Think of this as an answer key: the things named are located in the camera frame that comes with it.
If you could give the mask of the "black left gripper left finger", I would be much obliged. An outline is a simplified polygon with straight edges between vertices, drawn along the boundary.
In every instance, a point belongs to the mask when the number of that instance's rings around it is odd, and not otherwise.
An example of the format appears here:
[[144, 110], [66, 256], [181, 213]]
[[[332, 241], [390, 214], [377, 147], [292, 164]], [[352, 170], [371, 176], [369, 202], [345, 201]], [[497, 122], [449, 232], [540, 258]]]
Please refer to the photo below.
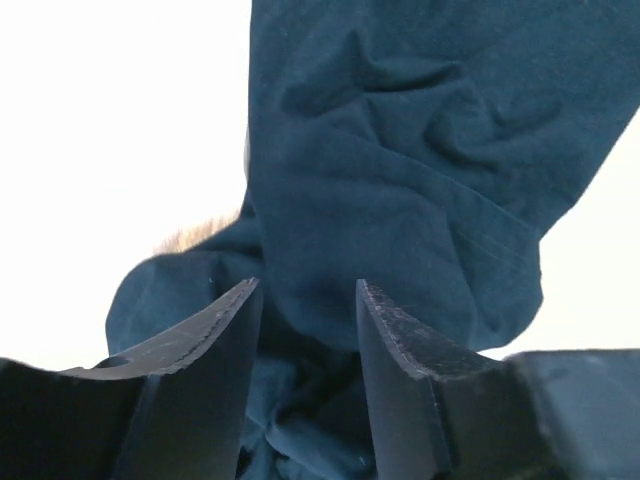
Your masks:
[[234, 478], [261, 308], [249, 279], [91, 369], [3, 359], [2, 477]]

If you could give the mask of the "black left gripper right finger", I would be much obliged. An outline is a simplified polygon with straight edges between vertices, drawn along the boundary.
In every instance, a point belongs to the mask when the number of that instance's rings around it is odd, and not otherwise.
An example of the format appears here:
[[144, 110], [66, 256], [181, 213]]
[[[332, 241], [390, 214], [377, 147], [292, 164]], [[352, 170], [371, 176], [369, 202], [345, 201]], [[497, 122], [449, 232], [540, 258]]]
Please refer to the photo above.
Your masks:
[[635, 479], [639, 353], [470, 351], [359, 281], [366, 402], [382, 479]]

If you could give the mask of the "black t shirt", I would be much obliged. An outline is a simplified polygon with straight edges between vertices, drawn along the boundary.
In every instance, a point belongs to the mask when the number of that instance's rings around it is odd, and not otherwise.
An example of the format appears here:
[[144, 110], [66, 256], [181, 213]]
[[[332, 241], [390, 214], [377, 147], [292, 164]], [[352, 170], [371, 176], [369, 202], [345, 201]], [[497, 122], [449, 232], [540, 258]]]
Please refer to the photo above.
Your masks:
[[371, 479], [355, 287], [473, 350], [522, 333], [539, 243], [639, 106], [635, 1], [256, 1], [238, 219], [151, 258], [120, 353], [259, 279], [246, 479]]

